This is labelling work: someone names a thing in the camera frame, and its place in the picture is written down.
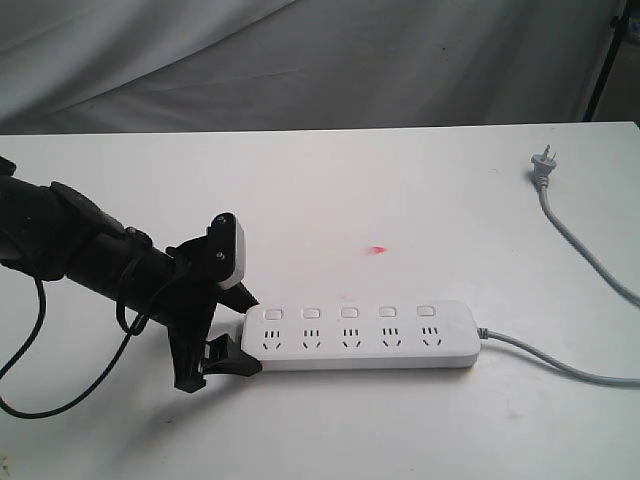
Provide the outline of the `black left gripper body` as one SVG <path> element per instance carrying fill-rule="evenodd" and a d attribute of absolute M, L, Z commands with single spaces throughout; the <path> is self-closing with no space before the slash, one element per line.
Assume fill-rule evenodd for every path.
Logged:
<path fill-rule="evenodd" d="M 194 393 L 206 385 L 200 365 L 217 305 L 213 231 L 209 229 L 201 237 L 168 247 L 165 253 L 174 261 L 170 285 L 162 294 L 162 319 L 166 321 L 174 387 Z"/>

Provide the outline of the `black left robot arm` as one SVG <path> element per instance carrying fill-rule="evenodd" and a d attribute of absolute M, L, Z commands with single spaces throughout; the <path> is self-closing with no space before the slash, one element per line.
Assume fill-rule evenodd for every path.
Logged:
<path fill-rule="evenodd" d="M 253 376 L 262 370 L 229 335 L 208 337 L 215 309 L 244 314 L 257 305 L 242 280 L 244 231 L 230 212 L 204 235 L 160 251 L 95 203 L 59 182 L 37 186 L 1 161 L 1 263 L 42 281 L 68 278 L 168 334 L 177 389 L 193 393 L 209 374 Z"/>

